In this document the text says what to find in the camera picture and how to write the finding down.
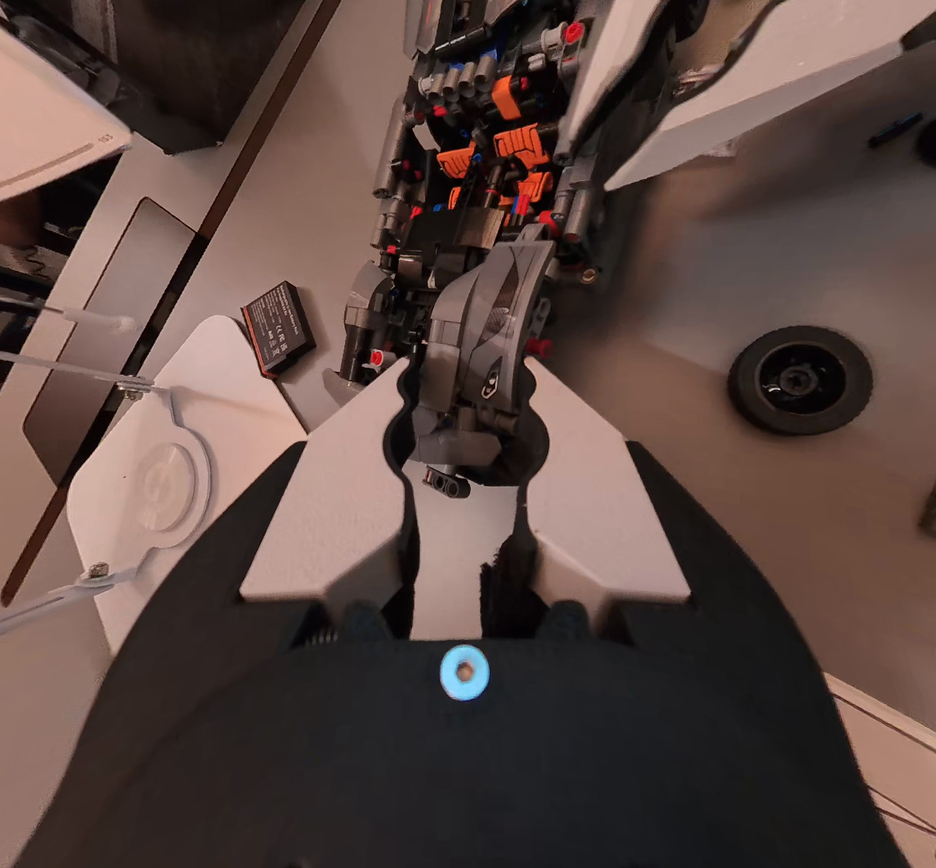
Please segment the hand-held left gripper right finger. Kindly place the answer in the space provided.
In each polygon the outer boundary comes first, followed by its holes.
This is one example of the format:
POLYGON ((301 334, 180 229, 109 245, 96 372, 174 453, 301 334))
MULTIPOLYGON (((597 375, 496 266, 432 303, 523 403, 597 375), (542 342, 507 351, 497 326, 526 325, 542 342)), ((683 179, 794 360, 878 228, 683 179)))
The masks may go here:
POLYGON ((576 603, 591 630, 622 604, 685 606, 691 588, 621 432, 535 359, 523 362, 510 449, 511 533, 481 570, 486 639, 533 635, 576 603))

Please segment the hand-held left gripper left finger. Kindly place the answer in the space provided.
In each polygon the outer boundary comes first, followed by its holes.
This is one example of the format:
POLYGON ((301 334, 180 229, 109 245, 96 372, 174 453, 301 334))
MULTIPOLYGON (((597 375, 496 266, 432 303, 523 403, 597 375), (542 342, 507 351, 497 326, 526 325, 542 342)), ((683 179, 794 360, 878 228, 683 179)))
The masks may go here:
POLYGON ((334 621, 368 602, 410 637, 419 533, 403 467, 419 364, 397 360, 310 433, 240 584, 245 600, 310 599, 334 621))

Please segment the white book stand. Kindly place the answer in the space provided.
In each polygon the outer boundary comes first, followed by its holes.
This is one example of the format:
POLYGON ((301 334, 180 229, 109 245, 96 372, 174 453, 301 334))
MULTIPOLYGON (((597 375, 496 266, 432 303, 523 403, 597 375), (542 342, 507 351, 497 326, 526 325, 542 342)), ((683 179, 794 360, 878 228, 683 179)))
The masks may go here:
POLYGON ((2 610, 2 635, 87 599, 111 651, 198 538, 283 452, 306 438, 259 372, 240 325, 211 316, 152 378, 78 470, 65 515, 82 571, 2 610))

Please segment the black battery pack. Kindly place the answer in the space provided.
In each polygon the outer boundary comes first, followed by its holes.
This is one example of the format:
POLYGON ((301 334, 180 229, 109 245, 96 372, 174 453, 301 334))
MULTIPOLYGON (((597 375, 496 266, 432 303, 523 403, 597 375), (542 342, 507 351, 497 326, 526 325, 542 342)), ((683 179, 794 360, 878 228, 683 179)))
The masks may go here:
POLYGON ((298 289, 283 281, 240 307, 260 373, 275 380, 317 345, 298 289))

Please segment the grey rounded mat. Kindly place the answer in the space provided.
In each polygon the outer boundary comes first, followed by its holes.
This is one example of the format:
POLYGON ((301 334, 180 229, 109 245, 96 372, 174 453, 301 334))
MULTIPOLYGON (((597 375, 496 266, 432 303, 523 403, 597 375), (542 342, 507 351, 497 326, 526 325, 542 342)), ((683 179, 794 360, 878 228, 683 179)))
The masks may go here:
MULTIPOLYGON (((121 373, 134 357, 195 232, 151 199, 134 211, 93 291, 88 309, 127 316, 135 326, 115 332, 79 322, 60 354, 64 364, 121 373)), ((111 384, 68 371, 49 373, 23 425, 24 435, 55 485, 60 485, 111 393, 111 384)))

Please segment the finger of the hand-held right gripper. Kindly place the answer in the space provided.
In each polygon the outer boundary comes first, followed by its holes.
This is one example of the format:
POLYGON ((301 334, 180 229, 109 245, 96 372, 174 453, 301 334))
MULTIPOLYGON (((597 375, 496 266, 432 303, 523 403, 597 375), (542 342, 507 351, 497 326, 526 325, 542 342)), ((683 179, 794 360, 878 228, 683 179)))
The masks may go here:
POLYGON ((672 1, 609 0, 595 20, 572 98, 559 126, 559 160, 570 162, 638 78, 672 1))
POLYGON ((934 10, 935 0, 771 0, 605 188, 675 169, 934 39, 934 10))

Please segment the grey lego car model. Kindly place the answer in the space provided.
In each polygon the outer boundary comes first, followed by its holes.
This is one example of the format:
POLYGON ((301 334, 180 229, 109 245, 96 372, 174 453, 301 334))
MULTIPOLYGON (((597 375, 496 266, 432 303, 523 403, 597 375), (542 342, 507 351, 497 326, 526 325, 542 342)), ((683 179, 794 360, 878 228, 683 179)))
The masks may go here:
POLYGON ((420 0, 414 68, 390 118, 380 210, 345 307, 344 405, 417 355, 414 458, 467 497, 507 482, 524 356, 537 354, 555 277, 590 257, 597 139, 561 139, 590 37, 586 0, 420 0))

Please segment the black lego axle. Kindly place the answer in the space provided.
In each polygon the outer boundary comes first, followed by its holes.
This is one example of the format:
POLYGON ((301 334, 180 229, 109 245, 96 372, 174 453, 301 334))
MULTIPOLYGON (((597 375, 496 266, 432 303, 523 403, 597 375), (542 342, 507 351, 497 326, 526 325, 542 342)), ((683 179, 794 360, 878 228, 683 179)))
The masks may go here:
POLYGON ((923 121, 923 118, 924 113, 916 112, 893 121, 872 134, 867 140, 867 147, 871 150, 876 150, 905 136, 917 127, 923 121))

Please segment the lego instruction booklet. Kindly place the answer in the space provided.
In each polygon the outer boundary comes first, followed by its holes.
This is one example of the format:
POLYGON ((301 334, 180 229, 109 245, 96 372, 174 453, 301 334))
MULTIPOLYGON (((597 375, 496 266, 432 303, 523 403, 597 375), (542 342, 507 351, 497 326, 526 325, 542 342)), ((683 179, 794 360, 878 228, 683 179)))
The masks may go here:
POLYGON ((41 55, 1 32, 1 199, 122 153, 133 134, 41 55))

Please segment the black lego wheel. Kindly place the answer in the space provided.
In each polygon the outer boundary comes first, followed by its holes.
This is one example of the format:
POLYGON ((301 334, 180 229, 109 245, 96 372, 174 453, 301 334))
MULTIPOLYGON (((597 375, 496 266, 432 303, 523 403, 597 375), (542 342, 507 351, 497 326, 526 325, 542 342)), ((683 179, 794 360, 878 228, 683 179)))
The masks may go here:
POLYGON ((872 366, 845 335, 797 325, 757 338, 727 376, 734 409, 756 428, 788 437, 828 434, 868 406, 872 366))

